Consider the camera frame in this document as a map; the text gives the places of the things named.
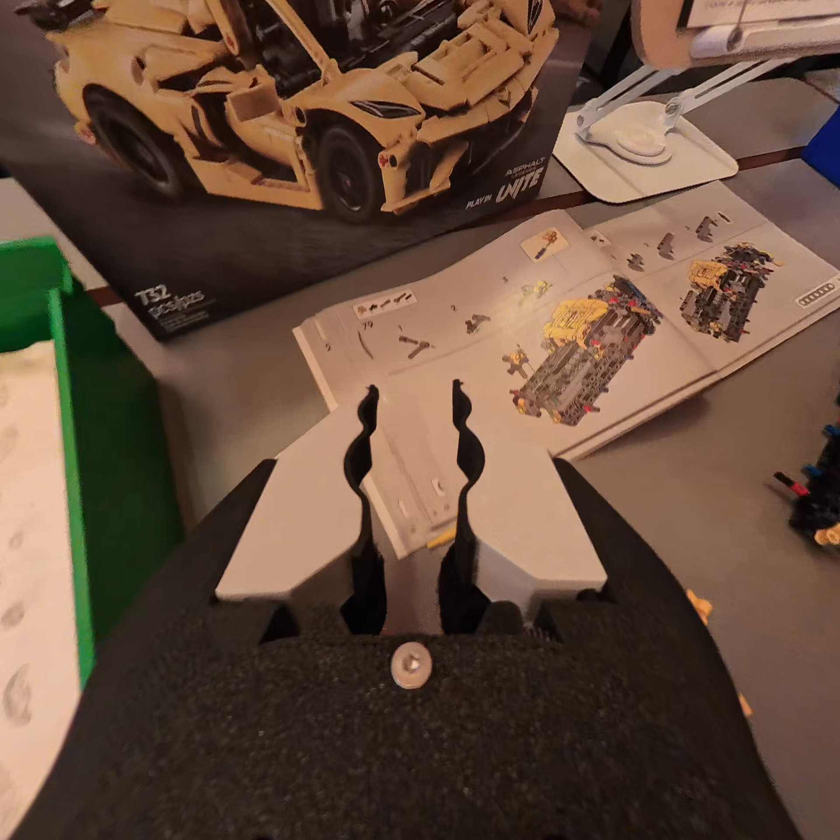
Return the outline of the printed instruction sheet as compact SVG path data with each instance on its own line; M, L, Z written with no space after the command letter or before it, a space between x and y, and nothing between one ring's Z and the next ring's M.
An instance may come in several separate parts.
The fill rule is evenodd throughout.
M837 15L838 1L685 1L676 27L699 29Z

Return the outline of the green plastic bin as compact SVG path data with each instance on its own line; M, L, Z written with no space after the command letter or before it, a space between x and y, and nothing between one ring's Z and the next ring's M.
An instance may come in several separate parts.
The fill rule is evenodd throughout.
M184 536L158 385L52 238L2 243L1 304L2 351L53 345L84 687Z

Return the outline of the grey desk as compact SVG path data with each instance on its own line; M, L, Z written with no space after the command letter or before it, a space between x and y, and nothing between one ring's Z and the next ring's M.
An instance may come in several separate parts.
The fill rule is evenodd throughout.
M520 224L433 239L213 327L158 343L94 270L91 299L161 384L184 524L327 411L291 331L335 303L413 282ZM576 462L714 605L711 631L752 705L753 733L806 838L838 838L838 559L789 528L775 470L798 472L833 416L838 313Z

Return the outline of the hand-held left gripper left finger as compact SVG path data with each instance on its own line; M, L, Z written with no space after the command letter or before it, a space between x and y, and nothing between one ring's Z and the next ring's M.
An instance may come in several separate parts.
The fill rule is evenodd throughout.
M283 449L215 596L224 602L341 606L372 543L361 482L371 469L379 391L371 385Z

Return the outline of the blue plastic bin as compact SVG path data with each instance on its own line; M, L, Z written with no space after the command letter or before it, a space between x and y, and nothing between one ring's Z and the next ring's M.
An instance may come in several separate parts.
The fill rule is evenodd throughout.
M839 187L839 109L804 148L801 159L815 172Z

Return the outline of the partly built yellow toy car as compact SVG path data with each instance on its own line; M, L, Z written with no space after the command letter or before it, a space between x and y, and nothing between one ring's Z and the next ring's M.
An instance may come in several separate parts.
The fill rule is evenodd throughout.
M789 520L793 530L817 546L839 547L839 421L822 430L824 446L813 465L804 465L805 482L777 471L773 478L794 495Z

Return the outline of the toy car box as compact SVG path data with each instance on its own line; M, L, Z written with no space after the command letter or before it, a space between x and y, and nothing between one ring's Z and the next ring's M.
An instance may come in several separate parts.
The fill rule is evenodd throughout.
M168 340L535 199L601 11L2 2L2 167Z

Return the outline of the wooden document stand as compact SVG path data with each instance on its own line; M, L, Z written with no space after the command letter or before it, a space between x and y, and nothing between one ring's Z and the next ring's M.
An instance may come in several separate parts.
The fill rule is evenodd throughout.
M772 70L838 51L839 15L677 29L682 4L631 2L642 65L563 119L553 158L602 203L734 176L738 163L686 115Z

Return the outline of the pile of yellow toy panels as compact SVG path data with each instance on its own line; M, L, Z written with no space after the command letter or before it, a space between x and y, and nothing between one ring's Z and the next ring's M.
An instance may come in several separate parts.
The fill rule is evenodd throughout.
M438 535L428 540L426 542L425 547L429 550L433 550L435 548L453 542L455 540L456 530L456 526L447 528L446 530L442 531ZM686 596L690 600L691 604L695 607L695 610L699 615L701 621L704 623L704 625L708 627L708 618L713 611L713 605L708 600L699 598L692 590L686 590ZM738 692L738 700L744 717L749 720L753 715L753 710L751 709L751 706L749 705L743 693L741 693L740 691Z

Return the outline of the open instruction booklet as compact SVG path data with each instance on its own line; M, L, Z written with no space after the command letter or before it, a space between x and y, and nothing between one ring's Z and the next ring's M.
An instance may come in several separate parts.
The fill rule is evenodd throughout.
M490 431L571 459L838 309L838 268L722 185L582 229L536 216L293 330L329 410L380 393L371 505L398 559L454 524L452 384Z

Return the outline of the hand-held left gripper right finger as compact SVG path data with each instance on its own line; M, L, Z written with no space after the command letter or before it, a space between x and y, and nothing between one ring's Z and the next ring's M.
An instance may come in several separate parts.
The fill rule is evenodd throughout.
M465 478L451 547L457 583L513 604L600 591L605 568L548 449L493 431L460 380L452 413Z

